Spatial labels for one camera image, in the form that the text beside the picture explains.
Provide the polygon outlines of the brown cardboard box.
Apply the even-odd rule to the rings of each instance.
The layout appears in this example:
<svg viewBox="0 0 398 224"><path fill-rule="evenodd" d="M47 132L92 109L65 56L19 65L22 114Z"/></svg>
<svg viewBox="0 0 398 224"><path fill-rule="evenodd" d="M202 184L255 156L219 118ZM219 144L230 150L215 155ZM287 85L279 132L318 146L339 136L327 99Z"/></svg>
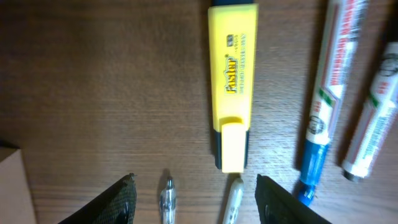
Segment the brown cardboard box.
<svg viewBox="0 0 398 224"><path fill-rule="evenodd" d="M1 147L1 224L36 224L20 149Z"/></svg>

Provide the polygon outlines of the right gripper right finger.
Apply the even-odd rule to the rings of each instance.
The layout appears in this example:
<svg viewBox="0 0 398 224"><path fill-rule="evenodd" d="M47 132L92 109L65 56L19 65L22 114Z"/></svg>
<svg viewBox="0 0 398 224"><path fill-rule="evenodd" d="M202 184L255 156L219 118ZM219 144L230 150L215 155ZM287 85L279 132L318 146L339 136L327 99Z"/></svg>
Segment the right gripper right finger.
<svg viewBox="0 0 398 224"><path fill-rule="evenodd" d="M257 175L255 199L261 224L331 224L266 175Z"/></svg>

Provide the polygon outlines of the black clear ballpoint pen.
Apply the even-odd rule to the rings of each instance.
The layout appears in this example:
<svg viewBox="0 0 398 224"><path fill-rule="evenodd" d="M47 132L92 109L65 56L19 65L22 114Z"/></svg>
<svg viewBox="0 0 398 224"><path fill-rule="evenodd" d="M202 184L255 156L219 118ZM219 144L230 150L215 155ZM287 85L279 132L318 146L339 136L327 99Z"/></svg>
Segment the black clear ballpoint pen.
<svg viewBox="0 0 398 224"><path fill-rule="evenodd" d="M160 193L161 224L174 224L176 217L177 193L174 179L168 177L165 188Z"/></svg>

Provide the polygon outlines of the black whiteboard marker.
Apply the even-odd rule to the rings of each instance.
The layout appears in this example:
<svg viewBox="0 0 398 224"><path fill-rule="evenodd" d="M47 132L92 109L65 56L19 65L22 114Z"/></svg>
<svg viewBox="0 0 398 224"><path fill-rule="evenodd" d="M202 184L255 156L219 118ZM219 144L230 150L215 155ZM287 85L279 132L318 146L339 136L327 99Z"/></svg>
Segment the black whiteboard marker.
<svg viewBox="0 0 398 224"><path fill-rule="evenodd" d="M397 5L384 40L384 52L341 164L343 176L352 182L359 182L371 174L397 114Z"/></svg>

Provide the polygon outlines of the yellow highlighter marker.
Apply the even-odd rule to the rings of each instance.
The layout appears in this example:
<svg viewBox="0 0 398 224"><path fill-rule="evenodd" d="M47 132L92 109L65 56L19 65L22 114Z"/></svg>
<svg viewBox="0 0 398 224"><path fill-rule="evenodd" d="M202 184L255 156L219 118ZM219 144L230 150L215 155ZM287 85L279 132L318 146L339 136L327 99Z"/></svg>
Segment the yellow highlighter marker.
<svg viewBox="0 0 398 224"><path fill-rule="evenodd" d="M213 1L208 9L215 165L242 173L248 163L259 5Z"/></svg>

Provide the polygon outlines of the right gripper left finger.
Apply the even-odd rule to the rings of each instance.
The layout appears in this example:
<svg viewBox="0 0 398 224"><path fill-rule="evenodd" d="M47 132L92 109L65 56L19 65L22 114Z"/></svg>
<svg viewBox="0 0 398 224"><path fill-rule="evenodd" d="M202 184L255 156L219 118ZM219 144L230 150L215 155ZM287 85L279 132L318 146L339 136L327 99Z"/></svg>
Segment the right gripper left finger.
<svg viewBox="0 0 398 224"><path fill-rule="evenodd" d="M135 175L125 175L59 224L133 224L136 209Z"/></svg>

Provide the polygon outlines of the blue whiteboard marker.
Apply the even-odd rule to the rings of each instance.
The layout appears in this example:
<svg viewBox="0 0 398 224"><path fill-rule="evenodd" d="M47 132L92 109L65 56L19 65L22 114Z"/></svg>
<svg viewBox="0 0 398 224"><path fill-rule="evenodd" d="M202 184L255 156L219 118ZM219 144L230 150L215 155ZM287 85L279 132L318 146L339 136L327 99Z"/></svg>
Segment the blue whiteboard marker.
<svg viewBox="0 0 398 224"><path fill-rule="evenodd" d="M311 204L343 105L368 0L331 0L325 20L297 199Z"/></svg>

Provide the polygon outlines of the black permanent marker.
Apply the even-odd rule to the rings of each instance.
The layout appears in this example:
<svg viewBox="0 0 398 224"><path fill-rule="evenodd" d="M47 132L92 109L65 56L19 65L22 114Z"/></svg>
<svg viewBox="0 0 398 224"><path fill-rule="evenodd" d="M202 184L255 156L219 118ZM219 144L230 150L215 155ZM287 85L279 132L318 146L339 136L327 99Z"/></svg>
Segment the black permanent marker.
<svg viewBox="0 0 398 224"><path fill-rule="evenodd" d="M222 224L235 224L244 194L244 182L236 178L231 184Z"/></svg>

